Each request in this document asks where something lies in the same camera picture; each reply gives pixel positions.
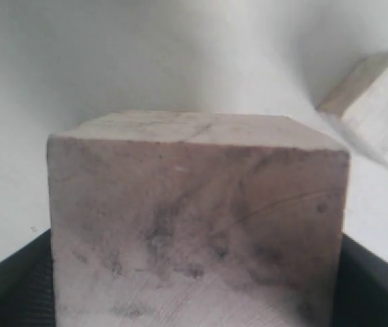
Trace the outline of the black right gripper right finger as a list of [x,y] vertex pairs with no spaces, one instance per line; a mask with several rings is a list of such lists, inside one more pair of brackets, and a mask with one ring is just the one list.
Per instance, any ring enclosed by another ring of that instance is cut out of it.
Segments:
[[388,326],[388,262],[343,236],[334,326]]

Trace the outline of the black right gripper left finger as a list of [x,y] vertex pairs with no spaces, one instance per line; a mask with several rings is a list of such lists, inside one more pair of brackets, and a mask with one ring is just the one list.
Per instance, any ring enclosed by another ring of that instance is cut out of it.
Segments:
[[0,262],[0,326],[54,326],[51,231]]

